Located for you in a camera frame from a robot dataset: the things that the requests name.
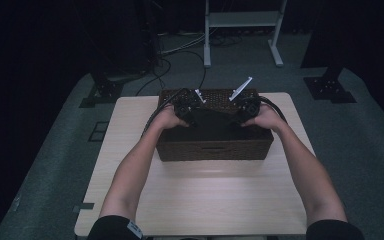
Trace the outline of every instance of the white logo on sleeve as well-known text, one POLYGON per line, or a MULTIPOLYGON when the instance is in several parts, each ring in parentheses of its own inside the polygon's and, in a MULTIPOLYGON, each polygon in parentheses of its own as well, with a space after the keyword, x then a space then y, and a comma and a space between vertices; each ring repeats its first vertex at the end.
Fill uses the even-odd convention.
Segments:
POLYGON ((129 222, 129 224, 127 225, 127 228, 130 231, 132 231, 132 233, 134 233, 139 239, 142 239, 142 236, 143 236, 142 231, 132 221, 129 222))

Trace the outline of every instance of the black sleeve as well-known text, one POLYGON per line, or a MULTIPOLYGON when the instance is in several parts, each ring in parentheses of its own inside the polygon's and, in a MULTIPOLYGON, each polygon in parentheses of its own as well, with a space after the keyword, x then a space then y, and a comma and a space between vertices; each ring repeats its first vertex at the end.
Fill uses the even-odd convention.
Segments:
POLYGON ((307 229, 307 240, 364 240, 360 229, 339 220, 321 220, 307 229))
POLYGON ((105 216, 93 224, 87 240, 140 240, 142 231, 129 219, 105 216))

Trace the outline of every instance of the dark brown wicker box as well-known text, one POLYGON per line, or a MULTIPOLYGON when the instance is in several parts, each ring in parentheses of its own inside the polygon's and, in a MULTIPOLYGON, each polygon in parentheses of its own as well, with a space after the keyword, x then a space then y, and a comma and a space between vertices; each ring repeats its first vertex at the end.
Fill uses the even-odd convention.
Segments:
MULTIPOLYGON (((176 91, 163 90, 160 93, 158 105, 176 91)), ((232 92, 233 89, 201 90, 202 97, 207 100, 203 107, 221 113, 234 114, 237 107, 228 99, 232 92)), ((242 93, 247 96, 258 95, 255 89, 245 89, 242 93)), ((237 139, 219 139, 217 136, 211 136, 208 131, 202 133, 201 139, 200 131, 202 130, 199 126, 164 130, 157 144, 161 160, 264 160, 273 142, 271 130, 258 126, 239 129, 241 134, 237 139)))

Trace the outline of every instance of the brown box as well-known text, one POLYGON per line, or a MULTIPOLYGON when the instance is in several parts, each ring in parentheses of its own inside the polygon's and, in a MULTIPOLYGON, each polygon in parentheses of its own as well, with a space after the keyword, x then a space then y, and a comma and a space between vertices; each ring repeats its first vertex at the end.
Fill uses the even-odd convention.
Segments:
MULTIPOLYGON (((158 105, 176 91, 163 90, 158 105)), ((258 126, 229 124, 228 118, 238 110, 228 99, 232 92, 233 89, 201 90, 207 102, 199 112, 193 112, 198 126, 164 130, 157 143, 161 160, 264 160, 273 134, 258 126)), ((245 89, 242 94, 258 96, 255 89, 245 89)))

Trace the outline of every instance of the black stand base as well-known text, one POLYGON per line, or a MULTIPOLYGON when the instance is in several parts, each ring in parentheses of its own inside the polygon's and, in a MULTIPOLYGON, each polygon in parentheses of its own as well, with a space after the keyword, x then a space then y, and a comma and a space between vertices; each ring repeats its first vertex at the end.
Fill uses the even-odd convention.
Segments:
POLYGON ((95 104, 115 103, 121 95, 124 84, 122 83, 108 83, 105 86, 100 85, 99 88, 93 85, 89 96, 83 98, 79 108, 93 108, 95 104))
POLYGON ((332 103, 356 103, 352 94, 345 91, 338 80, 324 77, 305 77, 305 84, 314 100, 330 100, 332 103))

